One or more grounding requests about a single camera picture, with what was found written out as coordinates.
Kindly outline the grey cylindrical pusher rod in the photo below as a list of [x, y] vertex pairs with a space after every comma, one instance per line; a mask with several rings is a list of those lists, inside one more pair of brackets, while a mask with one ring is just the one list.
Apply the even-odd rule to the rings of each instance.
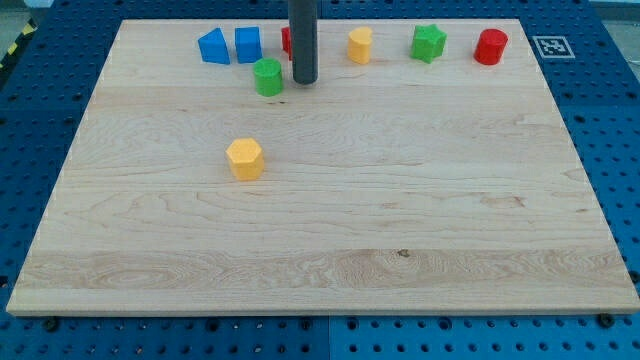
[[288, 20], [293, 79], [301, 85], [318, 79], [317, 1], [289, 0]]

